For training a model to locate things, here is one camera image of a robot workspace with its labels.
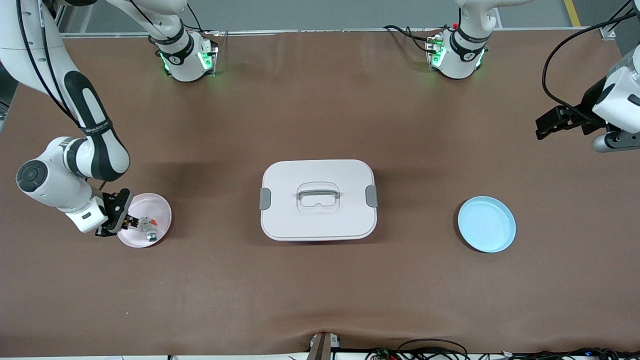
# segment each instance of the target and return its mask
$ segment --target yellow floor line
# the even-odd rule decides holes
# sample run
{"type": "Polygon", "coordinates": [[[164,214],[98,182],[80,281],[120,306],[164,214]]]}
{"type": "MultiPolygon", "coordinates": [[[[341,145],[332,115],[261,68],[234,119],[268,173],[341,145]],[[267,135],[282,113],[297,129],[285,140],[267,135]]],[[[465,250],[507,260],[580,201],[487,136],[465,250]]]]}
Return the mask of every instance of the yellow floor line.
{"type": "Polygon", "coordinates": [[[580,26],[580,19],[578,19],[578,13],[575,12],[575,6],[573,5],[573,0],[564,0],[564,5],[566,6],[566,12],[569,13],[569,19],[571,19],[571,25],[580,26]]]}

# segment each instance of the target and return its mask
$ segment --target green indicator light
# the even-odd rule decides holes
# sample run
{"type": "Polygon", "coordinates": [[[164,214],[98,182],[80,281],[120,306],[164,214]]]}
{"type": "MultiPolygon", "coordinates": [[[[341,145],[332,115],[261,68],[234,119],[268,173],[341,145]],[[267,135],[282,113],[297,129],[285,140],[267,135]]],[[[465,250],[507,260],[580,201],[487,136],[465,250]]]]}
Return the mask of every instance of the green indicator light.
{"type": "Polygon", "coordinates": [[[207,54],[202,53],[198,53],[198,55],[200,57],[200,61],[202,62],[202,67],[204,67],[205,70],[211,69],[211,57],[207,54]]]}
{"type": "Polygon", "coordinates": [[[169,65],[166,64],[166,59],[164,58],[164,55],[162,55],[162,53],[160,53],[160,59],[162,59],[162,63],[164,64],[164,69],[167,70],[167,72],[169,72],[169,65]]]}
{"type": "Polygon", "coordinates": [[[484,49],[480,52],[480,55],[478,55],[478,62],[476,63],[476,68],[480,66],[480,61],[482,61],[482,55],[484,55],[484,49]]]}
{"type": "Polygon", "coordinates": [[[447,49],[444,46],[439,48],[439,50],[433,55],[433,66],[440,66],[440,64],[442,63],[442,58],[444,58],[446,53],[447,49]]]}

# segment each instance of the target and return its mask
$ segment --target gray floor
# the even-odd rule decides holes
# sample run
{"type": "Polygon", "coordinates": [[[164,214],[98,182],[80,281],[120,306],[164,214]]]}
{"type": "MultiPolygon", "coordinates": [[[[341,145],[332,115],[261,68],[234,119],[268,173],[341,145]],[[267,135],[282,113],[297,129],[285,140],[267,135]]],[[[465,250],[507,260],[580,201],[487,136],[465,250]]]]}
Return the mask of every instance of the gray floor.
{"type": "MultiPolygon", "coordinates": [[[[190,0],[202,27],[212,30],[342,30],[381,28],[385,25],[436,28],[458,19],[453,0],[190,0]]],[[[563,0],[538,0],[500,10],[510,27],[571,26],[563,0]]],[[[195,25],[185,12],[186,24],[195,25]]],[[[88,22],[82,17],[67,26],[69,32],[125,33],[142,28],[105,1],[96,3],[88,22]]]]}
{"type": "MultiPolygon", "coordinates": [[[[580,24],[591,26],[609,20],[626,0],[573,0],[580,24]]],[[[621,54],[636,48],[640,40],[640,21],[625,20],[616,26],[616,43],[621,54]]]]}
{"type": "Polygon", "coordinates": [[[4,125],[4,118],[9,111],[13,93],[18,86],[18,82],[14,80],[0,63],[0,130],[4,125]]]}

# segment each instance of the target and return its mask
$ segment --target pink plate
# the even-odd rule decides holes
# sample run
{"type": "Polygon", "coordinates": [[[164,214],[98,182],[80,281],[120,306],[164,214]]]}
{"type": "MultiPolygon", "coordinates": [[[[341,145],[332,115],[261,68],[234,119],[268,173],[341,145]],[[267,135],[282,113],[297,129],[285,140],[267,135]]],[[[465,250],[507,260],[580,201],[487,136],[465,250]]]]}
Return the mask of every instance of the pink plate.
{"type": "Polygon", "coordinates": [[[171,226],[171,206],[158,194],[141,193],[134,196],[129,206],[129,215],[136,218],[150,217],[158,224],[157,240],[153,242],[149,242],[147,235],[135,227],[121,230],[118,233],[120,241],[130,247],[148,247],[158,243],[171,226]]]}

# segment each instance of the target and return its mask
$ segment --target light blue plate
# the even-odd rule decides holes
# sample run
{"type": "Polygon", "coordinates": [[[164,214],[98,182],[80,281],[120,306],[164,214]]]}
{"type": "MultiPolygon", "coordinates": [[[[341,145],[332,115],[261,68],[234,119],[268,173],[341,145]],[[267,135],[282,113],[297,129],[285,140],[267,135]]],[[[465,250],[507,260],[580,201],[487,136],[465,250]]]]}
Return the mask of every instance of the light blue plate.
{"type": "Polygon", "coordinates": [[[508,248],[516,237],[516,220],[499,200],[477,196],[460,208],[458,229],[474,248],[482,252],[498,252],[508,248]]]}

